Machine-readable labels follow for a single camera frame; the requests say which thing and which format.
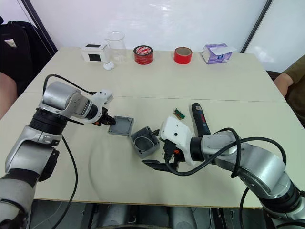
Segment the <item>white box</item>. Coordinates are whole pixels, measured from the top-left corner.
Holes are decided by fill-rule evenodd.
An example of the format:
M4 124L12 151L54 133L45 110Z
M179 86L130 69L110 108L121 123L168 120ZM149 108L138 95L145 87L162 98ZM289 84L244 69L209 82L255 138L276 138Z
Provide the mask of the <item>white box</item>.
M109 61L110 50L107 44L87 44L81 48L81 55L87 62L102 62Z

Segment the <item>red adhesive tape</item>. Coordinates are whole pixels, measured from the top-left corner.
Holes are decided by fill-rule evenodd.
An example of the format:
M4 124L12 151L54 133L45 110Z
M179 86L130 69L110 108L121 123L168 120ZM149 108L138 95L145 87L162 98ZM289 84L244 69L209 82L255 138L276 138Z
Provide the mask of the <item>red adhesive tape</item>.
M146 45L140 45L134 48L134 60L138 64L149 64L153 62L153 49Z
M192 53L192 50L186 47L176 48L173 60L179 64L187 64L191 61Z

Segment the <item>white table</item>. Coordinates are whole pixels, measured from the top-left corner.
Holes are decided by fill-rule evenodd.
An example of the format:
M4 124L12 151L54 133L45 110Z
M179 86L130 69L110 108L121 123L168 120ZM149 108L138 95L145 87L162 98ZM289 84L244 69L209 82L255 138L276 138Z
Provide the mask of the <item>white table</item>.
M26 92L41 93L45 77L53 73L90 91L109 88L116 96L285 101L253 54L233 53L228 63L206 64L194 52L192 61L181 65L173 61L173 52L155 51L151 64L139 65L132 50L127 50L126 62L107 71L100 63L85 62L79 48L63 48Z
M41 93L24 93L0 121L0 176L4 160L23 127L35 112ZM287 172L302 189L305 160L305 130L284 102L214 101L115 97L109 104L110 115L135 119L132 132L145 126L160 128L161 122L179 108L183 120L193 130L189 106L198 102L205 110L211 132L234 128L241 137L263 136L279 142L287 153ZM68 123L64 135L75 157L79 185L74 201L157 204L179 206L238 207L245 185L231 179L229 171L208 165L189 177L155 171L143 164L127 137L109 135L108 127ZM252 142L279 155L268 143ZM163 161L162 148L147 159ZM58 163L51 178L37 185L35 198L68 200L74 185L74 170L63 143ZM190 169L187 165L181 170ZM260 208L257 198L249 193L244 206Z

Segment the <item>purple tissue box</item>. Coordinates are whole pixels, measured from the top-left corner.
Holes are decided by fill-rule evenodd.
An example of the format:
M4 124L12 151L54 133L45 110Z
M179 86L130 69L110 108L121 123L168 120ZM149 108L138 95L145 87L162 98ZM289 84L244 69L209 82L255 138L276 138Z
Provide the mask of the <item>purple tissue box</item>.
M227 63L232 51L236 49L228 47L226 44L207 44L202 51L202 57L207 64Z

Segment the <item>robotic arm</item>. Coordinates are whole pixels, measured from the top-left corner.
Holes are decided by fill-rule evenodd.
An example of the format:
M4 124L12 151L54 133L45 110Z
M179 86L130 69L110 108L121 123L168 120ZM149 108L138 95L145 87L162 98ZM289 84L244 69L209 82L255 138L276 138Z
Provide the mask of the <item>robotic arm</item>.
M53 82L43 94L36 113L25 126L6 162L6 175L0 179L0 227L23 228L33 202L36 184L48 179L57 162L57 146L71 117L84 123L114 125L103 107L113 99L101 90L90 99L80 90Z
M206 165L221 149L226 147L211 164L233 171L237 147L235 136L228 131L195 137L189 127L173 117L168 117L160 130L155 132L164 141L166 166L158 161L145 160L145 164L156 170L169 171L180 176L191 172L178 172L179 162L194 166L196 161ZM169 160L174 155L174 162ZM241 143L239 178L259 198L264 211L277 227L292 225L305 227L305 197L291 182L285 172L285 163L273 153L248 143Z

